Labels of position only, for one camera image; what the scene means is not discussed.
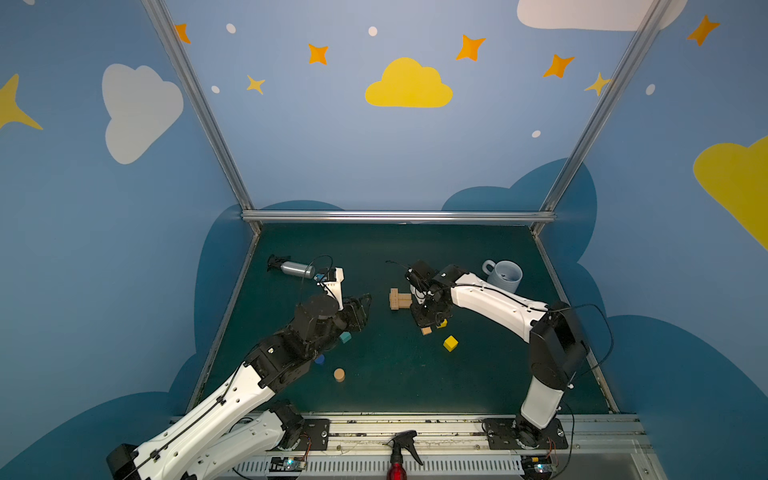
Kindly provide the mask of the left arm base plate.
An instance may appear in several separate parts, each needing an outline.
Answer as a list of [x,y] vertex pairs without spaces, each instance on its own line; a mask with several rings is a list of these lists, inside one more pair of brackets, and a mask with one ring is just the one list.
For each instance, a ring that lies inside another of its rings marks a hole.
[[286,449],[291,451],[326,451],[330,436],[330,420],[310,418],[287,432]]

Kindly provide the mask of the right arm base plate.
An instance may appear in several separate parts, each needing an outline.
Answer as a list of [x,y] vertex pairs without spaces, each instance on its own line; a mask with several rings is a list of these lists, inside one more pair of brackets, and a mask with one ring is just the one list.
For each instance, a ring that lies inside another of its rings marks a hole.
[[561,450],[568,449],[565,429],[553,418],[546,427],[537,428],[520,417],[485,418],[481,421],[491,450]]

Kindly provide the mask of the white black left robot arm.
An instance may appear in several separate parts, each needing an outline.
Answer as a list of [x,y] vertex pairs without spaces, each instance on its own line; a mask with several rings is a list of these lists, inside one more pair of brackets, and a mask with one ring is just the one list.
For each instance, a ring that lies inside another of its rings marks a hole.
[[336,299],[319,294],[300,303],[292,320],[260,340],[233,374],[193,410],[162,433],[135,446],[121,444],[107,456],[115,479],[214,479],[258,451],[293,447],[303,417],[287,401],[244,428],[237,423],[305,375],[345,332],[360,332],[372,298]]

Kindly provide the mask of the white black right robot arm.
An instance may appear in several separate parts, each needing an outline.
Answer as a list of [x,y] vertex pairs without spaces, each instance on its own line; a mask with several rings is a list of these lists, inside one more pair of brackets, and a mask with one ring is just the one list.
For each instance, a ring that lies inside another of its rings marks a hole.
[[413,295],[410,311],[419,327],[442,325],[458,307],[505,327],[529,345],[532,380],[516,428],[528,436],[548,428],[590,351],[575,308],[520,297],[457,265],[438,271],[418,261],[406,268],[405,277]]

